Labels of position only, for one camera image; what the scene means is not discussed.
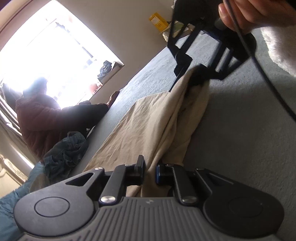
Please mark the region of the operator right hand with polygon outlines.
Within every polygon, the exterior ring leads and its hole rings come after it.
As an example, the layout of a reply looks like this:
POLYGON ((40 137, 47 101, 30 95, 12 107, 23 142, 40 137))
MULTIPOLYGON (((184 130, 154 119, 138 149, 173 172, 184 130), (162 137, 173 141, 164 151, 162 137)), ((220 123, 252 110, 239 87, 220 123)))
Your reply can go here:
POLYGON ((295 25, 295 9, 287 1, 236 0, 219 4, 218 12, 226 27, 235 30, 230 16, 234 13, 243 33, 261 27, 288 27, 295 25))

